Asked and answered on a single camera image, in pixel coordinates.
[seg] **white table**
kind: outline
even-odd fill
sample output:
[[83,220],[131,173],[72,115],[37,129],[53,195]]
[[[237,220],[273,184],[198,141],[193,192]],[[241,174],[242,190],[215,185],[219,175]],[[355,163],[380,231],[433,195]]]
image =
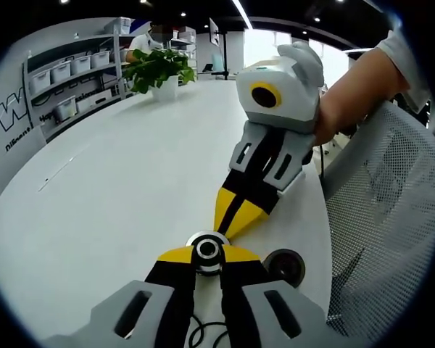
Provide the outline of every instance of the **white table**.
[[[25,327],[37,339],[71,334],[163,252],[211,230],[246,119],[233,81],[194,83],[173,104],[147,95],[103,109],[37,153],[0,197],[0,290]],[[327,313],[328,218],[313,163],[304,171],[269,221],[235,244],[262,260],[296,250],[306,264],[299,290]],[[198,279],[195,308],[204,322],[223,320],[218,278]],[[207,329],[203,347],[222,330]]]

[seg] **green leaves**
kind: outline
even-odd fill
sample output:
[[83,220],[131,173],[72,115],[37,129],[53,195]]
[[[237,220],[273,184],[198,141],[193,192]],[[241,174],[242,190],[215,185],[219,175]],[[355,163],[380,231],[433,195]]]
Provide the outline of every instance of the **green leaves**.
[[140,49],[134,49],[132,55],[136,59],[145,59],[145,57],[148,56],[148,54],[143,53]]
[[137,62],[130,63],[123,76],[133,79],[132,91],[145,94],[149,87],[161,87],[170,77],[179,75],[183,83],[195,81],[194,71],[188,66],[189,59],[171,49],[155,49],[151,54],[145,54],[136,49],[133,56]]

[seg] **human arm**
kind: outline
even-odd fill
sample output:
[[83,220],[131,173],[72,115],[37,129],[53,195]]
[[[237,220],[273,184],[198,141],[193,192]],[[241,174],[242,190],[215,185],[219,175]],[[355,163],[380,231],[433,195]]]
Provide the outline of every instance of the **human arm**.
[[375,48],[364,53],[320,99],[316,145],[330,141],[378,104],[408,89],[406,79],[384,51]]
[[143,52],[146,52],[146,45],[148,45],[148,43],[146,43],[146,38],[144,37],[145,35],[139,35],[136,36],[132,42],[130,43],[129,46],[129,51],[128,53],[125,55],[125,61],[128,63],[134,63],[137,62],[138,59],[134,57],[133,52],[136,49],[139,49]]
[[133,56],[133,50],[129,50],[128,53],[125,55],[125,61],[127,63],[134,63],[138,61],[138,59]]

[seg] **window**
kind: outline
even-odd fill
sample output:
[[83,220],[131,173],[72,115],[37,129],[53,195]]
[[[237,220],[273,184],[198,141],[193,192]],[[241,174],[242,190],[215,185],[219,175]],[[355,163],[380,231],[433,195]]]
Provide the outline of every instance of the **window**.
[[348,71],[349,58],[347,54],[315,40],[310,40],[310,47],[318,54],[322,61],[326,85],[329,88],[332,87]]
[[245,30],[244,66],[278,56],[277,46],[291,44],[291,35],[270,30]]

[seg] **gray mesh chair back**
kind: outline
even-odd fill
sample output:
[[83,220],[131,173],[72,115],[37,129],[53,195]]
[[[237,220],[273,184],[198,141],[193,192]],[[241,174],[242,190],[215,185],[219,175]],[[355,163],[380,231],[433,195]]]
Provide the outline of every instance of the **gray mesh chair back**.
[[435,137],[384,103],[326,168],[333,280],[328,324],[378,341],[435,250]]

